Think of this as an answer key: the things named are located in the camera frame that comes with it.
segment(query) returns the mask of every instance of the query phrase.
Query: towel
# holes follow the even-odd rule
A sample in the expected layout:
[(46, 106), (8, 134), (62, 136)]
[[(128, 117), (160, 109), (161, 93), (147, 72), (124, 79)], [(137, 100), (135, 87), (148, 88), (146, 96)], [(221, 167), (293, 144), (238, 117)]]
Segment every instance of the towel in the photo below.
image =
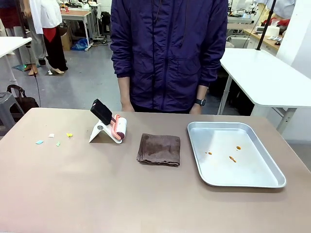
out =
[(179, 166), (180, 138), (143, 133), (137, 161), (155, 165)]

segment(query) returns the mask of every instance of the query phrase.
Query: gray floor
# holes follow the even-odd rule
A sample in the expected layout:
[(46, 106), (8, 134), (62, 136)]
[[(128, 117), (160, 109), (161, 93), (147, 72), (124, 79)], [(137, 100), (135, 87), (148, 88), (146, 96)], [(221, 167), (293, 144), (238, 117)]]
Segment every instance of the gray floor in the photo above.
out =
[[(111, 61), (112, 51), (108, 46), (92, 47), (88, 52), (66, 51), (69, 70), (60, 76), (49, 76), (47, 67), (39, 68), (37, 75), (41, 107), (90, 109), (95, 99), (100, 99), (112, 111), (121, 110), (118, 81)], [(14, 55), (9, 57), (12, 66), (18, 65)], [(27, 72), (13, 70), (17, 82), (27, 96), (36, 98), (39, 103), (35, 78)], [(0, 73), (0, 92), (11, 84), (7, 74)], [(217, 114), (220, 98), (207, 96), (203, 114)], [(228, 106), (225, 115), (239, 115), (235, 108)], [(293, 150), (311, 170), (311, 144), (291, 144)]]

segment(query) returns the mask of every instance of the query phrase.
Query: tray rim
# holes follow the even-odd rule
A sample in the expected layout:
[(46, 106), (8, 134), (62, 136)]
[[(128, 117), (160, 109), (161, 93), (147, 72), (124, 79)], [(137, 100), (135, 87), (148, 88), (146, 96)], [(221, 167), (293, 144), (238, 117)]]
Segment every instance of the tray rim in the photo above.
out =
[[(194, 124), (194, 123), (212, 123), (212, 124), (216, 124), (216, 123), (229, 123), (229, 124), (243, 124), (245, 126), (247, 126), (249, 129), (252, 130), (252, 132), (255, 134), (255, 136), (258, 138), (259, 142), (261, 143), (261, 145), (263, 146), (263, 148), (267, 151), (270, 159), (272, 160), (273, 164), (276, 166), (276, 168), (278, 169), (279, 173), (282, 175), (282, 177), (284, 178), (284, 183), (281, 184), (281, 185), (278, 185), (278, 186), (249, 186), (249, 185), (245, 185), (245, 184), (223, 184), (223, 185), (219, 185), (219, 184), (214, 184), (214, 183), (211, 183), (211, 182), (207, 182), (207, 180), (203, 177), (202, 175), (202, 172), (201, 172), (201, 169), (199, 167), (199, 163), (198, 163), (198, 159), (197, 159), (197, 156), (195, 155), (195, 150), (194, 150), (194, 145), (193, 145), (193, 142), (192, 142), (192, 139), (190, 137), (190, 125), (191, 124)], [(187, 131), (188, 131), (188, 135), (189, 135), (189, 139), (190, 139), (190, 142), (191, 142), (191, 147), (192, 147), (192, 152), (193, 152), (193, 156), (195, 158), (195, 162), (196, 162), (196, 165), (197, 165), (197, 168), (198, 168), (198, 172), (200, 174), (200, 177), (201, 179), (207, 183), (208, 185), (211, 185), (211, 186), (217, 186), (217, 187), (249, 187), (249, 188), (283, 188), (286, 186), (287, 184), (287, 180), (286, 180), (286, 177), (284, 176), (283, 172), (281, 171), (281, 169), (278, 167), (278, 165), (276, 164), (276, 162), (274, 161), (274, 159), (272, 158), (272, 156), (270, 155), (269, 151), (266, 149), (266, 147), (263, 145), (263, 143), (261, 142), (260, 138), (257, 136), (257, 134), (255, 133), (255, 131), (253, 130), (252, 127), (250, 127), (248, 124), (245, 124), (243, 122), (227, 122), (227, 121), (193, 121), (193, 122), (190, 122), (188, 125), (187, 125)]]

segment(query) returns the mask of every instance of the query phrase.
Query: plastic stool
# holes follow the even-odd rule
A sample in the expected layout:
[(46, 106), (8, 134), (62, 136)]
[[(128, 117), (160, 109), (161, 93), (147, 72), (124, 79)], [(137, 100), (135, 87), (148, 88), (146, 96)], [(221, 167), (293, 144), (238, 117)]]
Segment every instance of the plastic stool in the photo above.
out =
[(0, 136), (4, 136), (15, 125), (15, 121), (10, 112), (10, 108), (13, 105), (16, 105), (20, 113), (24, 115), (23, 110), (11, 93), (0, 92), (0, 120), (5, 126), (5, 130), (0, 131)]

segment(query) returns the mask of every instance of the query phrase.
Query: white shirt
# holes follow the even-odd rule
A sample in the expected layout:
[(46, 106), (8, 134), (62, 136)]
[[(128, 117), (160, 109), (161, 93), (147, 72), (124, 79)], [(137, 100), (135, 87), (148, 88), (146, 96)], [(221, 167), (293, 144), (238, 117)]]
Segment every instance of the white shirt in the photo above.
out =
[(35, 32), (43, 34), (42, 28), (55, 28), (62, 22), (56, 0), (29, 0)]
[[(255, 0), (255, 2), (263, 3), (271, 10), (273, 0)], [(295, 2), (296, 0), (276, 0), (273, 12), (284, 19), (289, 19), (292, 17)]]

